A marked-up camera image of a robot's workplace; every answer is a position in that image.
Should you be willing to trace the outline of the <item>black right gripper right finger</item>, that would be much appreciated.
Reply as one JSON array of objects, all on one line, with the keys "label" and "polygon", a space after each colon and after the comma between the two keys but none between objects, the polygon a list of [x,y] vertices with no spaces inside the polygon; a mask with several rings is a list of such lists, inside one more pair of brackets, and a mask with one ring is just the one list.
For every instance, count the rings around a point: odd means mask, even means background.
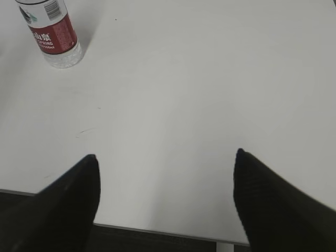
[{"label": "black right gripper right finger", "polygon": [[233,198],[251,251],[335,251],[335,210],[238,149]]}]

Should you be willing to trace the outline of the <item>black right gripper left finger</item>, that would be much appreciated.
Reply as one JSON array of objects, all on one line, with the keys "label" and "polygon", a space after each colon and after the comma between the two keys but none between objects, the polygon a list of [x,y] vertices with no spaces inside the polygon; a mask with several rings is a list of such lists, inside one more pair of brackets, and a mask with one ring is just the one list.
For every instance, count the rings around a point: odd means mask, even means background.
[{"label": "black right gripper left finger", "polygon": [[84,251],[99,202],[99,163],[89,154],[36,195],[1,212],[1,251]]}]

